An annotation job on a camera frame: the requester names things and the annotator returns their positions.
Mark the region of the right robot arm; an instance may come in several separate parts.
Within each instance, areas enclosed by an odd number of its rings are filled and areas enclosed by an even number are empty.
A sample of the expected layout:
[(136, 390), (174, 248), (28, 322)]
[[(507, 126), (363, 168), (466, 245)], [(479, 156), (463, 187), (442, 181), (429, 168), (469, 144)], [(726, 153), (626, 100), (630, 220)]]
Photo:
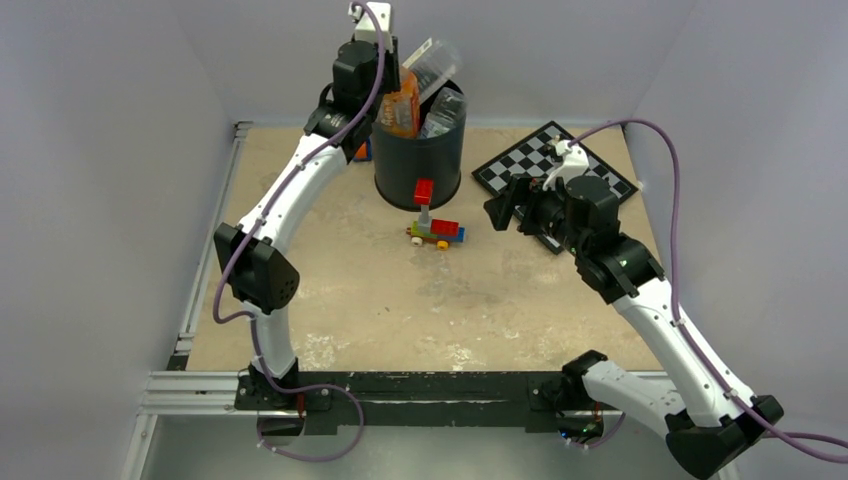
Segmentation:
[(637, 331), (673, 386), (663, 389), (587, 352), (565, 365), (564, 399), (576, 407), (611, 404), (662, 437), (691, 476), (709, 479), (754, 446), (784, 415), (772, 395), (757, 395), (707, 344), (686, 315), (672, 314), (671, 283), (640, 241), (621, 230), (619, 200), (607, 183), (578, 176), (544, 189), (514, 176), (506, 209), (520, 206), (518, 227), (569, 247), (581, 279)]

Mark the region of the black round bin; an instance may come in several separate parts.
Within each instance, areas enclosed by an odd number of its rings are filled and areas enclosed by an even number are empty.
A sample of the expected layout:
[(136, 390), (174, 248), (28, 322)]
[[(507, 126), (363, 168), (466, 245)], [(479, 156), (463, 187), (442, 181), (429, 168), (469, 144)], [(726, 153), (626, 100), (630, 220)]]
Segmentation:
[(450, 131), (426, 139), (398, 137), (376, 125), (370, 140), (374, 183), (382, 199), (397, 209), (416, 211), (415, 187), (424, 178), (433, 181), (431, 208), (450, 202), (461, 185), (466, 119), (462, 113)]

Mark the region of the aluminium frame rail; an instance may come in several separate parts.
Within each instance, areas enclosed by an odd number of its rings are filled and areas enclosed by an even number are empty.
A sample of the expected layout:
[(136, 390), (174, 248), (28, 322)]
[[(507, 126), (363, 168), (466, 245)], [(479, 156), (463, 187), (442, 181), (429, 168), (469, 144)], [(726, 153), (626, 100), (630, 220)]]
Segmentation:
[[(291, 305), (292, 343), (307, 373), (445, 371), (452, 381), (506, 371), (553, 371), (587, 349), (651, 380), (659, 366), (635, 332), (584, 289), (569, 258), (516, 232), (496, 233), (472, 171), (524, 135), (470, 129), (462, 184), (440, 215), (467, 242), (413, 247), (412, 214), (377, 193), (370, 165), (345, 170), (315, 203), (292, 243), (302, 283)], [(247, 326), (218, 326), (195, 310), (183, 371), (154, 373), (142, 399), (125, 474), (139, 479), (681, 479), (663, 442), (634, 421), (580, 451), (556, 433), (522, 428), (394, 427), (369, 423), (361, 443), (311, 464), (258, 447), (253, 412), (239, 411)]]

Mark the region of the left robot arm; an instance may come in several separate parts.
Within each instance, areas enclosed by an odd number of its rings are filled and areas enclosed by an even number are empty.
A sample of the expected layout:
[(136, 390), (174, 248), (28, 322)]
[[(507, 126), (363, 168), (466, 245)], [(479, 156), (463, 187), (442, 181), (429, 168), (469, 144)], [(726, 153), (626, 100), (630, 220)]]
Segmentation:
[(213, 241), (222, 277), (212, 317), (218, 324), (244, 318), (251, 334), (251, 375), (272, 408), (292, 405), (302, 385), (289, 339), (288, 304), (300, 274), (286, 259), (292, 237), (315, 200), (373, 131), (379, 103), (400, 88), (393, 34), (350, 39), (337, 50), (332, 80), (304, 125), (290, 161), (258, 204), (235, 225), (220, 224)]

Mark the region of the orange juice bottle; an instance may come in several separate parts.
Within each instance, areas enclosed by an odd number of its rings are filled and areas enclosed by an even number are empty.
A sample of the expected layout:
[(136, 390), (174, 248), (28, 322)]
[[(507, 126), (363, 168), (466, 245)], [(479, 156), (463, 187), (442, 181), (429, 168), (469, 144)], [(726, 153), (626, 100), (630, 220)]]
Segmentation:
[(416, 138), (420, 128), (420, 90), (413, 72), (400, 68), (400, 90), (384, 95), (378, 117), (384, 131), (402, 138)]

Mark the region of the large clear plastic bottle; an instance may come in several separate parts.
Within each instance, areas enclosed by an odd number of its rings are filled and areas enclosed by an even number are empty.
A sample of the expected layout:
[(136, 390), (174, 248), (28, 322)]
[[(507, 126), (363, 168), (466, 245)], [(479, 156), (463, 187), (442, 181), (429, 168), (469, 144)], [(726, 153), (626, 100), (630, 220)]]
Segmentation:
[(450, 42), (430, 37), (402, 64), (413, 73), (419, 87), (419, 100), (427, 101), (464, 66), (459, 50)]

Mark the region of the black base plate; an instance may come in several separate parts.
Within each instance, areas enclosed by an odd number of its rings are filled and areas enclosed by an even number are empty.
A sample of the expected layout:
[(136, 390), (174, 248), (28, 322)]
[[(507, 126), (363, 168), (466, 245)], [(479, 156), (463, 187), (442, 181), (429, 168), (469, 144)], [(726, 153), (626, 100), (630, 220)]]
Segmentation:
[(254, 370), (240, 373), (234, 407), (257, 414), (273, 436), (294, 427), (334, 435), (364, 424), (520, 428), (586, 441), (605, 430), (601, 405), (559, 371), (300, 372), (295, 380), (311, 391), (281, 393)]

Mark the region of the small bottle with green label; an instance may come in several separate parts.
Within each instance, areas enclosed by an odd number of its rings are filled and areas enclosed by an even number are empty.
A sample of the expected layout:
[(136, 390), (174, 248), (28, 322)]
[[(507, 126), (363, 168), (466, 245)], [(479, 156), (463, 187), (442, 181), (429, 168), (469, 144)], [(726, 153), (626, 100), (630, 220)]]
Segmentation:
[(457, 126), (458, 120), (466, 113), (467, 100), (464, 94), (449, 87), (443, 87), (436, 95), (430, 111), (419, 131), (419, 139), (441, 136)]

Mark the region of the black and white chessboard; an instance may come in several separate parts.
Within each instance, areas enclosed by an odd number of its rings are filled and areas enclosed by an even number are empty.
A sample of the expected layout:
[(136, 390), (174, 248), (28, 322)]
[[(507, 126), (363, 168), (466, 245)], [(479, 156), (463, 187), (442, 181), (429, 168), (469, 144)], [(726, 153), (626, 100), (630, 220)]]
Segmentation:
[[(513, 175), (544, 179), (558, 164), (545, 152), (546, 145), (556, 137), (566, 141), (573, 139), (573, 135), (558, 123), (549, 121), (475, 169), (472, 177), (493, 197), (501, 194)], [(583, 146), (583, 149), (588, 157), (586, 176), (603, 178), (621, 204), (637, 193), (637, 186), (610, 163), (588, 147)]]

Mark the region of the toy block car with red top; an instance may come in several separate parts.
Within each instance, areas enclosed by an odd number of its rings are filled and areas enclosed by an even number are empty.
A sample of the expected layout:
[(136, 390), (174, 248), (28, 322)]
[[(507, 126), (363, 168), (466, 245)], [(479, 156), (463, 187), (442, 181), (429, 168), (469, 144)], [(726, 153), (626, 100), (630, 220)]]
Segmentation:
[(416, 182), (413, 203), (420, 208), (419, 216), (406, 229), (413, 246), (425, 243), (434, 244), (438, 250), (446, 251), (452, 244), (461, 244), (465, 240), (466, 230), (459, 222), (435, 218), (430, 211), (434, 182), (419, 178)]

